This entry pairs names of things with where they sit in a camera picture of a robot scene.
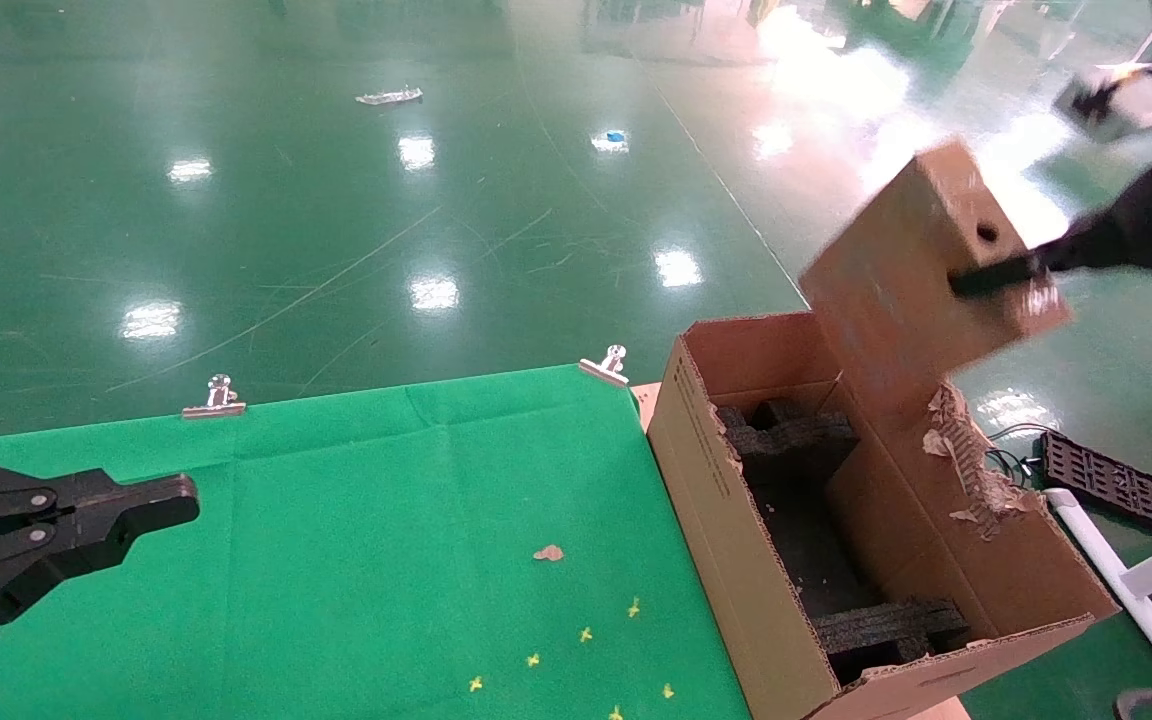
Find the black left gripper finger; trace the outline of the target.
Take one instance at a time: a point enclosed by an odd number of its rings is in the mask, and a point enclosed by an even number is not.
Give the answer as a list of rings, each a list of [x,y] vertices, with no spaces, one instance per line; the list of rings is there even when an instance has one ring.
[[[60,509],[0,501],[0,628],[67,579],[122,564],[141,536],[198,515],[196,497],[105,497]]]
[[[82,533],[97,537],[123,521],[132,536],[141,536],[198,516],[198,491],[185,473],[120,484],[99,468],[40,478],[0,467],[0,536],[63,520],[77,521]]]

